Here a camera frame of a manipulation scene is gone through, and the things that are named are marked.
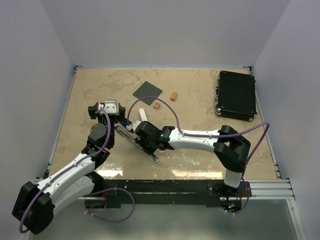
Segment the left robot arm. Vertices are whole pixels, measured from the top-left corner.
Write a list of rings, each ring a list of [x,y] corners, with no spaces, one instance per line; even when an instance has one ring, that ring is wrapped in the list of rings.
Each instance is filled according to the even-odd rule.
[[[95,169],[110,155],[115,144],[115,124],[124,120],[125,112],[116,100],[88,107],[90,118],[98,122],[91,127],[81,153],[52,176],[36,183],[28,181],[21,187],[12,210],[21,234],[41,233],[60,210],[79,197],[103,192],[103,178]]]

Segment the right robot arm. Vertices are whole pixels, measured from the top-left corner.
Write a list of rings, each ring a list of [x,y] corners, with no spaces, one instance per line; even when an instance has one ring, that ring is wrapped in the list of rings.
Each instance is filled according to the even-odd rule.
[[[214,153],[226,169],[223,192],[233,197],[241,190],[251,143],[232,127],[223,125],[221,129],[211,131],[179,130],[173,126],[159,129],[148,121],[138,120],[131,127],[137,137],[135,142],[149,155],[156,150],[176,149]]]

